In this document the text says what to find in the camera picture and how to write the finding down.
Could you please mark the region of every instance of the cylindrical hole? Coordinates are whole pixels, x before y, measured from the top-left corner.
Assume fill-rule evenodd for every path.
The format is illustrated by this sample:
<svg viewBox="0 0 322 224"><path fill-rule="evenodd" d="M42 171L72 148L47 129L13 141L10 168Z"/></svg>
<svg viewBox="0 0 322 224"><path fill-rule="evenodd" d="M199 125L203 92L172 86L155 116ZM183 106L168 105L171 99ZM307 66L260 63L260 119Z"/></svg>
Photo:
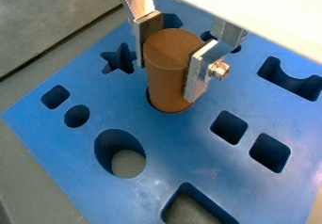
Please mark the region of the cylindrical hole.
<svg viewBox="0 0 322 224"><path fill-rule="evenodd" d="M64 116L65 125L69 128L80 127L87 122L89 114L89 108L85 105L71 107Z"/></svg>
<svg viewBox="0 0 322 224"><path fill-rule="evenodd" d="M242 50L242 45L239 45L230 53L236 54L240 52L240 50Z"/></svg>
<svg viewBox="0 0 322 224"><path fill-rule="evenodd" d="M121 178L133 178L143 172L144 149L137 139L125 131L103 131L96 137L95 154L97 162L111 174Z"/></svg>

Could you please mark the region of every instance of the brown cylinder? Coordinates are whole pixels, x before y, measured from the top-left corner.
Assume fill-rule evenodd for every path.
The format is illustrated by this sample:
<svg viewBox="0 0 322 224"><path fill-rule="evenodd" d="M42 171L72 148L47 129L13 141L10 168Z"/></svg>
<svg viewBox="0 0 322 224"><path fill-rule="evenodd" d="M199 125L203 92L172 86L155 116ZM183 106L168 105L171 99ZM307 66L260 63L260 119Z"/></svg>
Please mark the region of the brown cylinder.
<svg viewBox="0 0 322 224"><path fill-rule="evenodd" d="M163 29L143 44L149 101L161 112L175 113L191 103L183 98L188 58L200 39L181 29Z"/></svg>

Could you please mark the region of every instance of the rectangular hole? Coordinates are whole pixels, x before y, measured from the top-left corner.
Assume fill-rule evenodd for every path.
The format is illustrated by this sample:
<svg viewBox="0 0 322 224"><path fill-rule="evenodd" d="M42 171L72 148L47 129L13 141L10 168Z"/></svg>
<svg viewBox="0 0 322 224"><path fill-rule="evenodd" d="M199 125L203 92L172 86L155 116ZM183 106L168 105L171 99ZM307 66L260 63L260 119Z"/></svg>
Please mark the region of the rectangular hole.
<svg viewBox="0 0 322 224"><path fill-rule="evenodd" d="M56 109L69 98L69 91L60 85L56 85L42 96L41 103L49 108Z"/></svg>
<svg viewBox="0 0 322 224"><path fill-rule="evenodd" d="M235 115L223 111L212 122L210 130L227 143L236 145L247 130L247 123Z"/></svg>
<svg viewBox="0 0 322 224"><path fill-rule="evenodd" d="M181 184L168 201L161 219L165 224L238 224L235 218L189 183Z"/></svg>
<svg viewBox="0 0 322 224"><path fill-rule="evenodd" d="M290 148L267 134L260 134L248 154L272 172L280 173L290 157Z"/></svg>

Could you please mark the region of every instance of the gray surface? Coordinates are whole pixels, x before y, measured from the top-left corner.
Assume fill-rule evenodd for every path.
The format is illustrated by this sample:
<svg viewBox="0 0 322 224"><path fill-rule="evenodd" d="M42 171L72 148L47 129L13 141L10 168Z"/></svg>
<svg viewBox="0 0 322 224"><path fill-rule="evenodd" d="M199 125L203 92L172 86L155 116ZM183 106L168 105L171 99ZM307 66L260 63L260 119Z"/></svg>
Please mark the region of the gray surface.
<svg viewBox="0 0 322 224"><path fill-rule="evenodd" d="M121 178L133 178L141 174L145 167L145 158L133 151L124 150L112 158L113 174Z"/></svg>
<svg viewBox="0 0 322 224"><path fill-rule="evenodd" d="M119 0L0 0L0 77L119 3Z"/></svg>
<svg viewBox="0 0 322 224"><path fill-rule="evenodd" d="M180 194L164 214L167 224L222 224L187 194Z"/></svg>
<svg viewBox="0 0 322 224"><path fill-rule="evenodd" d="M9 219L9 216L8 216L6 208L5 208L1 200L0 200L0 223L1 224L10 224L10 219Z"/></svg>

